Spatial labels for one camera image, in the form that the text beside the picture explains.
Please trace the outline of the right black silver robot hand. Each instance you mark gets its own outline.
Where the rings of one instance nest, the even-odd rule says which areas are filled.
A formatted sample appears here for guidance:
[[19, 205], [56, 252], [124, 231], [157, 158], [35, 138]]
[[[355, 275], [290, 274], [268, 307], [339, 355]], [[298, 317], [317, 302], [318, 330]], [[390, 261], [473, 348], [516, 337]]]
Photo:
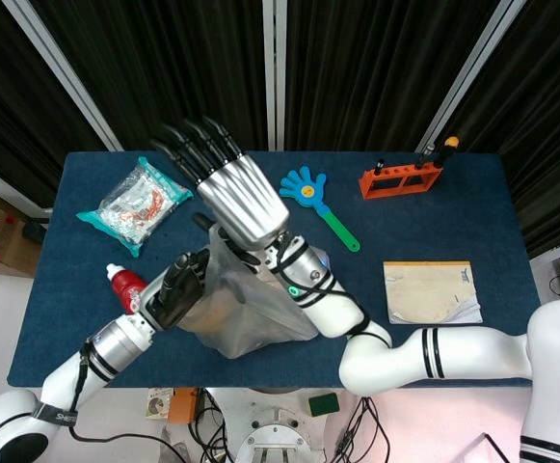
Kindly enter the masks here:
[[287, 228], [289, 212], [254, 160], [226, 127], [203, 116], [184, 120], [181, 129], [164, 123], [149, 140], [194, 187], [220, 225], [230, 251], [256, 274], [262, 261], [255, 253]]

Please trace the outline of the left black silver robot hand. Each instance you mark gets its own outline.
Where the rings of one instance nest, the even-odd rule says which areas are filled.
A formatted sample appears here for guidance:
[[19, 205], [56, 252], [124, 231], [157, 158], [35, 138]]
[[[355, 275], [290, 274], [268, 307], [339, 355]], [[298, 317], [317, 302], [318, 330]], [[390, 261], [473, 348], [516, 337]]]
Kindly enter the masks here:
[[141, 292], [139, 312], [156, 331], [175, 327], [204, 294], [209, 250], [181, 254]]

